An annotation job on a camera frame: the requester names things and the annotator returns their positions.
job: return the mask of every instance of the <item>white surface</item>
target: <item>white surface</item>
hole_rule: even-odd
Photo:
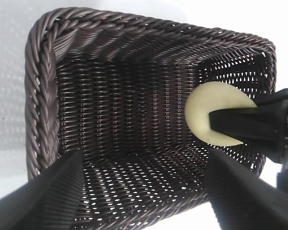
[[[24,45],[28,32],[43,13],[67,6],[130,12],[269,38],[277,47],[277,89],[288,87],[288,0],[0,0],[0,197],[26,182]],[[261,178],[275,184],[279,169],[268,161]],[[195,228],[219,229],[209,204],[147,230]]]

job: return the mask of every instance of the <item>white background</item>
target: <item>white background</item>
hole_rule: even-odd
[[[205,27],[257,34],[276,45],[277,90],[288,88],[288,0],[0,0],[0,198],[26,183],[24,45],[33,23],[59,7],[86,6]],[[280,166],[267,162],[261,178],[275,186]],[[218,230],[209,204],[147,230]]]

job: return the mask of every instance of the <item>woven basket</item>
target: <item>woven basket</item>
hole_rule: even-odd
[[[44,14],[25,60],[29,179],[84,153],[74,229],[141,229],[206,202],[211,146],[186,125],[189,93],[222,81],[256,98],[276,80],[267,39],[87,8]],[[215,148],[262,171],[264,156],[246,145]]]

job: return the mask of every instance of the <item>wicker basket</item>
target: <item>wicker basket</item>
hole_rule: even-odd
[[[206,202],[211,146],[189,131],[186,98],[207,81],[256,98],[276,80],[267,39],[87,8],[44,14],[25,58],[29,179],[84,151],[75,229],[141,229]],[[245,145],[215,148],[257,175],[263,168]]]

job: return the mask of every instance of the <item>pale yellow slice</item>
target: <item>pale yellow slice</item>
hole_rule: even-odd
[[[233,146],[241,141],[213,131],[210,128],[209,113],[220,109],[254,108],[256,104],[236,87],[211,81],[196,87],[185,105],[186,122],[200,140],[218,146]]]

